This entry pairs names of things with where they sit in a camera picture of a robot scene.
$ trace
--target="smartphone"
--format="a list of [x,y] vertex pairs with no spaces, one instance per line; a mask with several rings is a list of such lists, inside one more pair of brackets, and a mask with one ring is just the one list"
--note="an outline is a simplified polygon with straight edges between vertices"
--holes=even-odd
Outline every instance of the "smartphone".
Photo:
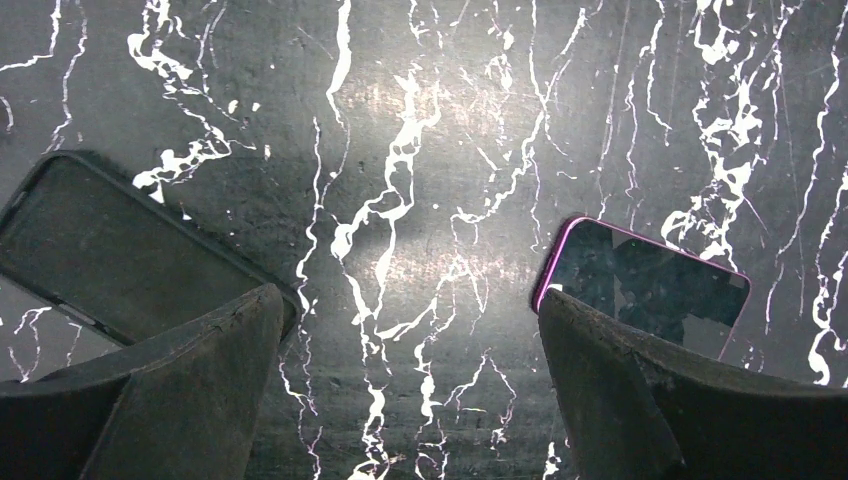
[[265,283],[295,323],[288,286],[107,167],[75,152],[41,159],[0,214],[0,275],[123,346]]
[[564,292],[633,328],[718,359],[748,300],[738,273],[590,217],[562,227],[533,296]]

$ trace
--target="pink phone frame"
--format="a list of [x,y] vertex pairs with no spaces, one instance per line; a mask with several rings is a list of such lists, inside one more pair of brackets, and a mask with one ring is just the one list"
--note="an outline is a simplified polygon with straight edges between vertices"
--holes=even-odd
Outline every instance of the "pink phone frame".
[[634,238],[638,238],[639,240],[650,243],[651,245],[656,245],[660,248],[672,250],[675,253],[679,253],[679,254],[687,256],[687,257],[689,257],[693,260],[696,260],[700,263],[705,263],[705,264],[707,264],[711,267],[717,268],[719,270],[723,270],[725,272],[730,273],[731,275],[737,275],[739,277],[742,277],[746,282],[748,282],[748,296],[745,297],[745,302],[742,304],[742,309],[739,310],[739,315],[737,315],[737,317],[736,317],[737,321],[733,322],[733,327],[730,329],[730,333],[727,335],[727,340],[724,343],[724,347],[722,347],[722,349],[721,349],[721,353],[719,354],[719,358],[721,358],[721,356],[724,355],[724,349],[727,348],[727,342],[729,342],[730,338],[733,337],[733,331],[736,329],[736,325],[737,325],[737,322],[739,320],[739,316],[741,316],[742,312],[745,311],[745,307],[748,305],[748,301],[751,299],[751,279],[749,279],[746,275],[744,275],[742,273],[734,272],[733,270],[722,267],[721,265],[716,265],[713,262],[699,258],[699,257],[692,255],[691,253],[686,252],[684,250],[675,250],[673,248],[668,247],[667,245],[663,245],[662,243],[651,240],[650,238],[646,238],[643,235],[639,235],[636,232],[631,232],[631,231],[625,230],[623,228],[616,227],[615,225],[610,225],[609,223],[606,223],[604,221],[597,220],[597,219],[594,219],[592,217],[588,217],[588,216],[585,216],[585,215],[570,217],[568,220],[565,221],[565,224],[563,224],[562,228],[560,228],[560,232],[559,232],[559,235],[557,237],[556,244],[554,244],[554,248],[551,250],[551,254],[548,256],[548,261],[545,264],[545,269],[542,271],[542,278],[539,281],[539,285],[536,287],[536,293],[533,294],[532,308],[533,308],[534,312],[536,312],[537,314],[539,313],[539,308],[542,306],[542,300],[545,298],[545,293],[547,293],[548,286],[551,284],[551,277],[553,277],[553,275],[554,275],[554,267],[556,266],[556,260],[559,258],[560,254],[562,253],[563,247],[565,247],[565,240],[568,238],[568,234],[571,232],[571,230],[574,228],[575,225],[577,225],[580,222],[585,222],[585,221],[594,222],[598,225],[603,225],[604,227],[607,227],[611,230],[615,230],[615,231],[621,232],[625,235],[630,235]]

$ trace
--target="black phone screen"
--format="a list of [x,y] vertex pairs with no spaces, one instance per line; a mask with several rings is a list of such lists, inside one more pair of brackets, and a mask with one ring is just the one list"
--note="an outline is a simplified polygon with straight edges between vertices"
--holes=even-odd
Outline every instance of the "black phone screen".
[[568,231],[547,288],[718,358],[750,285],[741,275],[591,221]]
[[115,340],[144,340],[265,283],[86,165],[44,168],[0,231],[0,269]]

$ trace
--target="pink smartphone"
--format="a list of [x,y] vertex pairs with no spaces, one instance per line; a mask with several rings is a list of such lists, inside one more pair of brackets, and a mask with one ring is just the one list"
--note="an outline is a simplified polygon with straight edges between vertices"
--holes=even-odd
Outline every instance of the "pink smartphone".
[[564,292],[705,357],[724,352],[751,283],[743,275],[590,217],[566,221],[533,296]]

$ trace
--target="black marble table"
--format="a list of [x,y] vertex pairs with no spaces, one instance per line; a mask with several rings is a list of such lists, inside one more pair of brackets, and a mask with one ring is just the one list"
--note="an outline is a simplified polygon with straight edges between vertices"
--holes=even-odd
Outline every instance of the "black marble table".
[[[291,282],[248,478],[573,478],[529,299],[575,212],[752,279],[723,361],[848,386],[846,9],[5,2],[0,197],[96,150]],[[115,349],[0,287],[2,378]]]

